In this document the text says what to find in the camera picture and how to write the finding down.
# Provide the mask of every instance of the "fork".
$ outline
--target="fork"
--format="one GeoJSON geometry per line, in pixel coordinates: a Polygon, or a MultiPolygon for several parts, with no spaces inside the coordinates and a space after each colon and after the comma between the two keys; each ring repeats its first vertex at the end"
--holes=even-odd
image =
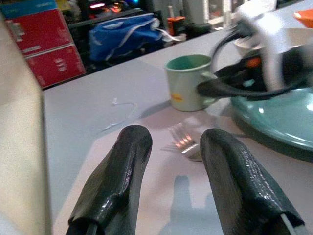
{"type": "Polygon", "coordinates": [[[202,161],[199,144],[192,139],[182,123],[169,128],[169,131],[172,134],[176,148],[182,155],[192,161],[202,161]]]}

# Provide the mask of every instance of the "teal plate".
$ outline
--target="teal plate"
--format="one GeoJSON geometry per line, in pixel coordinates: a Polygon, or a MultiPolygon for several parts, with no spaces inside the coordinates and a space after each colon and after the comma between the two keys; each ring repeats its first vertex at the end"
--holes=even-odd
{"type": "Polygon", "coordinates": [[[303,88],[269,100],[231,99],[239,117],[281,142],[313,151],[313,89],[303,88]]]}

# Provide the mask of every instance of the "red light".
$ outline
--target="red light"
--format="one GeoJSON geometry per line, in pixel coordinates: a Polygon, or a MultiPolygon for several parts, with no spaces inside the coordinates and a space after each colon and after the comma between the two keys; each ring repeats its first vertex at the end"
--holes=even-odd
{"type": "Polygon", "coordinates": [[[95,8],[102,7],[102,6],[105,6],[105,4],[99,3],[99,4],[91,5],[90,8],[95,9],[95,8]]]}

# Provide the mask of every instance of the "white string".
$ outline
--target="white string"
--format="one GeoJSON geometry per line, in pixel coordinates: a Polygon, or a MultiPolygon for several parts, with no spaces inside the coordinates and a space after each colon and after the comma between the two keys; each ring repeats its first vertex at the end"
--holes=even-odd
{"type": "Polygon", "coordinates": [[[113,101],[112,101],[112,103],[111,103],[111,106],[124,105],[124,104],[131,104],[131,105],[133,105],[133,109],[132,109],[131,112],[127,115],[127,117],[126,117],[124,120],[120,121],[120,122],[112,123],[112,124],[108,125],[106,128],[102,129],[102,130],[100,131],[100,133],[101,133],[101,132],[104,132],[104,131],[106,131],[106,130],[108,130],[108,129],[114,127],[114,126],[117,126],[117,125],[119,125],[119,124],[122,124],[122,123],[126,122],[126,121],[133,115],[133,113],[135,112],[135,110],[136,110],[137,107],[138,107],[138,105],[137,105],[136,103],[134,103],[134,102],[118,103],[118,102],[117,102],[117,98],[114,98],[114,99],[113,99],[113,101]]]}

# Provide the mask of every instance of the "red box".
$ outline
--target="red box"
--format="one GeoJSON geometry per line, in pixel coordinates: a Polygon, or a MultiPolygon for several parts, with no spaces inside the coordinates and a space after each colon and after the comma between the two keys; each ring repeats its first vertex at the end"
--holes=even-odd
{"type": "Polygon", "coordinates": [[[58,9],[20,16],[5,22],[25,56],[72,43],[71,34],[58,9]]]}
{"type": "Polygon", "coordinates": [[[26,57],[41,87],[85,74],[85,68],[74,44],[26,57]]]}

